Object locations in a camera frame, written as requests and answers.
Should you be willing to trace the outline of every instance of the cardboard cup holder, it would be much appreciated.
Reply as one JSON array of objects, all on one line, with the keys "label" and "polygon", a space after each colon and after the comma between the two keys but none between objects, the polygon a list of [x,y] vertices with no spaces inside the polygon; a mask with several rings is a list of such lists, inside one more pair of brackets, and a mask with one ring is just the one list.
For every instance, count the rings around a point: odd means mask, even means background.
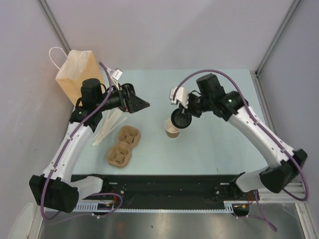
[{"label": "cardboard cup holder", "polygon": [[118,168],[126,167],[132,157],[131,150],[138,145],[140,138],[141,133],[137,128],[122,127],[118,134],[118,143],[106,155],[107,162]]}]

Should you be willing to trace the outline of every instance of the metal floor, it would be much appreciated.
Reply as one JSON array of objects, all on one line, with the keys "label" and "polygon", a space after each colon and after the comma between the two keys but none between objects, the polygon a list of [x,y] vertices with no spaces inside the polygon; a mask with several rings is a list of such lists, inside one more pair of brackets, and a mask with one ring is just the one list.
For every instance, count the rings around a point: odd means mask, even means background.
[{"label": "metal floor", "polygon": [[[39,239],[304,239],[294,204],[263,205],[273,232],[258,219],[235,219],[231,214],[115,213],[103,219],[78,217],[51,226],[42,224]],[[260,215],[252,205],[251,215]],[[55,221],[68,218],[61,214]]]}]

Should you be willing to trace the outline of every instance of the paper bag handle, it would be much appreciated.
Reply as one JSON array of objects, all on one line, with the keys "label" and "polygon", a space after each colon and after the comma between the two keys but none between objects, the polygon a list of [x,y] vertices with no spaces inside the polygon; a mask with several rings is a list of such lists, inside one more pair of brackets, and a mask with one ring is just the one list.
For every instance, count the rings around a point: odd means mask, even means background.
[{"label": "paper bag handle", "polygon": [[52,61],[52,63],[56,66],[56,68],[58,68],[59,70],[61,69],[60,67],[58,67],[57,65],[56,65],[56,63],[52,60],[52,58],[51,58],[51,50],[52,49],[54,49],[54,48],[58,48],[58,49],[60,49],[63,53],[64,53],[64,55],[65,55],[65,57],[67,58],[68,56],[67,56],[67,54],[64,52],[64,50],[61,48],[61,47],[58,47],[58,46],[54,46],[54,47],[52,47],[50,50],[49,50],[49,57],[50,57],[50,60]]}]

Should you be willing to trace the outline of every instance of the white bracket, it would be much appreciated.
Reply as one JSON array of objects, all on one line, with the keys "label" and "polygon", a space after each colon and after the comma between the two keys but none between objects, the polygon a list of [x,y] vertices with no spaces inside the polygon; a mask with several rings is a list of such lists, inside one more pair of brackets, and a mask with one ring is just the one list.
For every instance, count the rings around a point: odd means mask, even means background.
[{"label": "white bracket", "polygon": [[69,183],[71,187],[76,187],[79,191],[79,200],[86,198],[102,189],[103,180],[98,177],[88,176],[85,179]]},{"label": "white bracket", "polygon": [[[103,200],[103,201],[90,201],[83,200],[82,202],[78,202],[73,212],[93,212],[93,213],[103,213],[108,212],[112,209],[108,210],[100,210],[98,209],[99,204],[112,203],[111,200]],[[233,207],[231,203],[224,203],[224,209],[210,209],[210,210],[164,210],[164,209],[122,209],[119,208],[116,210],[118,213],[233,213]]]},{"label": "white bracket", "polygon": [[182,104],[182,106],[187,109],[188,105],[188,94],[189,92],[184,87],[180,87],[176,93],[175,99],[173,100],[173,95],[177,87],[170,89],[170,104],[171,105],[177,105],[178,102]]}]

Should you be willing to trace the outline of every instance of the metal frame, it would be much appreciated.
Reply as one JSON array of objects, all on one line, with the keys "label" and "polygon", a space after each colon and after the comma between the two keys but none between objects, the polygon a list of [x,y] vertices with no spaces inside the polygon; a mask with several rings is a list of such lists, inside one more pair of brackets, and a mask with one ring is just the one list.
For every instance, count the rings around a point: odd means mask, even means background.
[{"label": "metal frame", "polygon": [[[88,213],[107,213],[109,210],[98,210],[98,204],[100,203],[112,203],[111,200],[94,201],[94,200],[82,200],[78,202],[73,212],[88,212]],[[56,212],[53,209],[46,209],[47,212]],[[224,202],[224,209],[211,209],[211,210],[149,210],[149,209],[121,209],[117,210],[117,213],[233,213],[232,203]]]},{"label": "metal frame", "polygon": [[312,217],[308,203],[296,203],[296,209],[306,239],[318,239],[318,228],[314,224],[314,219]]},{"label": "metal frame", "polygon": [[253,79],[253,83],[254,83],[254,86],[256,89],[257,98],[258,98],[259,104],[261,106],[261,111],[262,111],[263,116],[264,116],[265,124],[268,126],[268,128],[270,128],[272,130],[272,132],[276,133],[274,122],[273,122],[273,119],[271,117],[270,110],[269,110],[269,107],[268,107],[268,104],[267,104],[267,101],[265,98],[264,91],[261,87],[259,77],[257,77],[256,73],[253,71],[251,71],[250,73],[251,73],[251,78]]},{"label": "metal frame", "polygon": [[276,49],[276,46],[278,45],[281,37],[283,36],[287,26],[291,22],[292,17],[294,16],[294,14],[295,14],[295,12],[296,12],[296,10],[297,10],[297,8],[298,8],[298,6],[300,5],[301,2],[302,2],[302,0],[294,0],[291,3],[291,5],[290,5],[290,7],[289,7],[289,9],[288,9],[283,21],[281,22],[281,24],[280,24],[280,26],[279,26],[279,28],[278,28],[278,30],[277,30],[272,42],[270,43],[270,45],[269,45],[269,47],[267,49],[263,59],[261,60],[259,66],[257,67],[257,70],[256,70],[256,75],[257,76],[260,75],[260,73],[262,72],[265,64],[267,63],[267,61],[269,60],[270,56],[272,55],[272,53]]},{"label": "metal frame", "polygon": [[67,40],[65,39],[48,3],[46,2],[46,0],[36,0],[36,1],[39,3],[39,6],[40,6],[45,18],[47,19],[48,23],[50,24],[56,38],[60,42],[62,49],[64,50],[65,53],[68,54],[71,51],[71,48],[70,48]]},{"label": "metal frame", "polygon": [[[305,195],[304,187],[302,183],[289,183],[285,187],[289,192],[292,192],[297,197],[303,197]],[[290,197],[285,192],[272,193],[268,189],[259,189],[259,202],[262,204],[269,203],[295,203],[295,204],[304,204],[304,202],[297,201],[296,199]],[[247,201],[225,201],[225,203],[246,203]]]}]

